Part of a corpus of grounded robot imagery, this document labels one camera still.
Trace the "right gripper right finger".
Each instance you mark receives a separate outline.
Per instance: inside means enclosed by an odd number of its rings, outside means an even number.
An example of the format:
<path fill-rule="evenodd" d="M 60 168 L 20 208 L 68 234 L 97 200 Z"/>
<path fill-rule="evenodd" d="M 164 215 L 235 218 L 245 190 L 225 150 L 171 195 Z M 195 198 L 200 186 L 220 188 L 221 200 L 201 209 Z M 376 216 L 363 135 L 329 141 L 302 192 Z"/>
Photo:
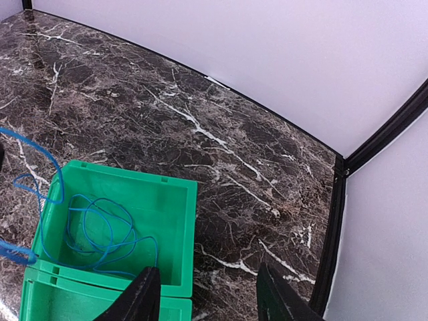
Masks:
<path fill-rule="evenodd" d="M 260 265 L 256 282 L 258 320 L 321 321 L 279 272 L 267 263 Z"/>

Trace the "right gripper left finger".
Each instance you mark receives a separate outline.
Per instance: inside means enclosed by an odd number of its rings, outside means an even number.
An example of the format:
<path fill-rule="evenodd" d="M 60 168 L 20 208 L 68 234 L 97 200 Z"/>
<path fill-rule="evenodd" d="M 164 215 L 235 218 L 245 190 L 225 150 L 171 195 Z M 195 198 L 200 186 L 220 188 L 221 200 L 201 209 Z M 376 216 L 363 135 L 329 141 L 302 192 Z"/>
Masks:
<path fill-rule="evenodd" d="M 160 296 L 160 270 L 146 267 L 95 321 L 157 321 Z"/>

